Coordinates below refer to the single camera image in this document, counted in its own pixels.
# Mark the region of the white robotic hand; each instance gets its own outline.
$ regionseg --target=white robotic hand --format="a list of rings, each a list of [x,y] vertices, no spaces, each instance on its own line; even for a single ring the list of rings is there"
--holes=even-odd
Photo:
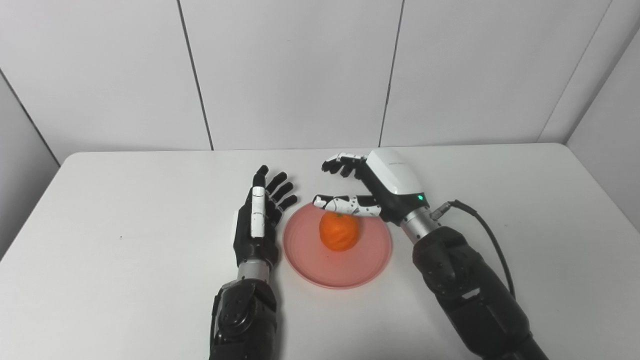
[[[412,241],[440,224],[429,210],[422,186],[409,165],[392,149],[375,149],[368,156],[341,152],[327,159],[322,171],[361,180],[371,195],[316,195],[314,205],[328,211],[358,216],[380,216],[404,229]]]

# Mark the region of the plate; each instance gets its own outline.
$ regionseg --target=plate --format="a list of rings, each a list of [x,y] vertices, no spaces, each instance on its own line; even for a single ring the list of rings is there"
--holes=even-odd
[[[289,219],[283,235],[288,262],[306,280],[331,289],[355,288],[374,279],[391,256],[391,237],[378,217],[357,217],[360,238],[345,251],[320,241],[320,218],[326,211],[306,204]]]

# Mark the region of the table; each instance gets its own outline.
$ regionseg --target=table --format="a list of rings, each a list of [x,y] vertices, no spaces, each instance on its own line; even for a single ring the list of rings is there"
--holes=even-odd
[[[397,150],[432,206],[457,198],[491,225],[549,358],[637,358],[640,234],[566,147]],[[366,193],[320,172],[339,151],[72,155],[0,261],[0,359],[207,359],[213,298],[237,271],[232,217],[252,175],[263,163],[288,171],[295,208],[316,193]],[[452,209],[441,222],[504,278],[475,219]],[[282,257],[272,278],[279,359],[476,358],[413,267],[410,241],[390,232],[386,269],[351,290],[314,286]]]

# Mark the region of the orange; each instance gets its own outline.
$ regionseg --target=orange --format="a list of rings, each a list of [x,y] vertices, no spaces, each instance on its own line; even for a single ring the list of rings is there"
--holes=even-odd
[[[353,215],[327,211],[320,219],[320,240],[331,250],[349,250],[359,236],[358,219]]]

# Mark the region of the black cable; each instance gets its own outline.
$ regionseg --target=black cable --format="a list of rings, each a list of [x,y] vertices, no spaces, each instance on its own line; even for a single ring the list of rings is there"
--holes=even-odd
[[[504,275],[507,278],[507,285],[509,286],[509,292],[511,293],[511,296],[515,299],[516,298],[516,290],[513,287],[513,280],[511,279],[511,272],[509,271],[509,266],[507,265],[507,260],[504,258],[504,254],[502,253],[502,249],[500,248],[500,244],[498,244],[498,239],[495,238],[495,235],[493,234],[493,231],[491,231],[491,228],[489,228],[489,225],[484,221],[484,219],[480,216],[480,214],[478,214],[478,212],[474,208],[472,208],[471,206],[465,204],[464,202],[462,202],[460,200],[454,200],[454,201],[449,201],[449,204],[452,207],[458,208],[458,209],[468,213],[469,215],[473,216],[474,218],[476,218],[480,222],[482,227],[484,227],[484,230],[486,231],[487,235],[489,235],[489,239],[491,239],[491,242],[493,243],[493,247],[495,248],[495,251],[498,254],[498,258],[500,259],[500,263],[502,264],[502,269],[504,270]]]

